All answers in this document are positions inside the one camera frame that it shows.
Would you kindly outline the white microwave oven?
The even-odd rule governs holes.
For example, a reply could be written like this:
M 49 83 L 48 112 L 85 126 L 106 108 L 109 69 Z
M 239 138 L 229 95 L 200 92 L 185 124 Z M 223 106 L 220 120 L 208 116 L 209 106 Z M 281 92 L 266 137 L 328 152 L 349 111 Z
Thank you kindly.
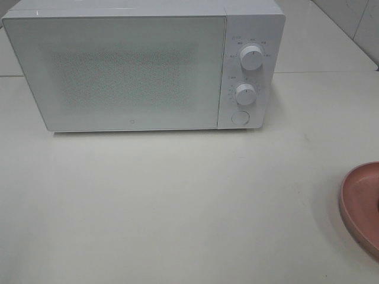
M 274 1 L 20 1 L 1 22 L 5 29 L 7 18 L 131 17 L 224 17 L 217 126 L 181 130 L 254 129 L 262 126 L 286 19 Z M 263 64 L 254 71 L 243 69 L 239 61 L 238 53 L 248 43 L 256 43 L 264 50 Z M 257 91 L 255 102 L 247 106 L 239 105 L 235 98 L 236 88 L 243 83 L 253 85 Z M 232 115 L 238 111 L 249 114 L 246 125 L 232 122 Z

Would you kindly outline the white microwave door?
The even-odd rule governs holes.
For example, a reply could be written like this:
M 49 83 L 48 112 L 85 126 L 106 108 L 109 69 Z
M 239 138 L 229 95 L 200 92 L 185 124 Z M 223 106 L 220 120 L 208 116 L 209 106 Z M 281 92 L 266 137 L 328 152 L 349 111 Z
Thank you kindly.
M 216 128 L 224 17 L 7 18 L 52 132 Z

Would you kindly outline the upper white power knob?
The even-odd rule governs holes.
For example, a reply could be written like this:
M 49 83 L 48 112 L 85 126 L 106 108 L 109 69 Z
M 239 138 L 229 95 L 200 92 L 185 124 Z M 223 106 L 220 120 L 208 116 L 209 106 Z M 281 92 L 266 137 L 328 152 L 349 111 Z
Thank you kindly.
M 248 43 L 240 49 L 238 56 L 243 69 L 254 71 L 263 64 L 264 50 L 256 43 Z

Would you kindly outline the lower white timer knob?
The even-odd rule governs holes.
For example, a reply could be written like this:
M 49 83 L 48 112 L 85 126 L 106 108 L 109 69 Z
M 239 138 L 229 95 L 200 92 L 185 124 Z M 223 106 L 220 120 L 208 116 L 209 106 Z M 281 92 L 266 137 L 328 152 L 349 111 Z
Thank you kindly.
M 236 88 L 235 98 L 239 105 L 247 106 L 255 102 L 257 91 L 253 85 L 243 83 Z

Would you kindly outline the pink round plate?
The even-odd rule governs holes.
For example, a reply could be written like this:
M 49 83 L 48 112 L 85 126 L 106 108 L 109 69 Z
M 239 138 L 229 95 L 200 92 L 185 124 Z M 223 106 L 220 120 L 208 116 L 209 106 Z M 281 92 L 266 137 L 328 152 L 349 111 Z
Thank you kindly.
M 378 162 L 361 164 L 344 177 L 339 193 L 342 221 L 354 240 L 378 259 Z

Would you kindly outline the round door release button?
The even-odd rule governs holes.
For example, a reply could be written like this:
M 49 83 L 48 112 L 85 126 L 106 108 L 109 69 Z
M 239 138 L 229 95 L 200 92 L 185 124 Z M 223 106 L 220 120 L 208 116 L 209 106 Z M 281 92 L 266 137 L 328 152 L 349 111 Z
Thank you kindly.
M 246 125 L 250 116 L 246 111 L 238 111 L 232 115 L 232 122 L 236 125 Z

